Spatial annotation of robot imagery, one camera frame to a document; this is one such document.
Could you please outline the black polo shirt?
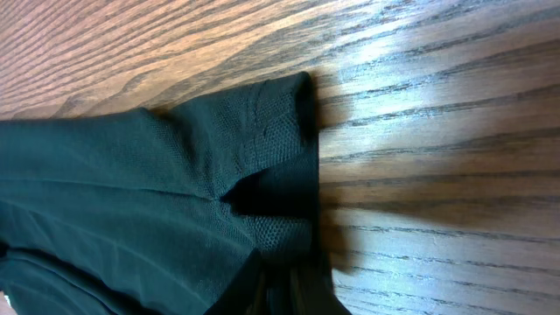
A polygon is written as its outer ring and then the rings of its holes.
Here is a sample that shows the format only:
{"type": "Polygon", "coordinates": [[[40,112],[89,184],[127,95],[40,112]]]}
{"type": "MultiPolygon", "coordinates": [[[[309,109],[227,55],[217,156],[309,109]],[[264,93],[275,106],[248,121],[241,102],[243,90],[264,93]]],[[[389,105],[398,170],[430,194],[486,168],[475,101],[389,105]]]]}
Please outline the black polo shirt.
{"type": "Polygon", "coordinates": [[[319,238],[312,78],[1,124],[18,314],[343,314],[319,238]]]}

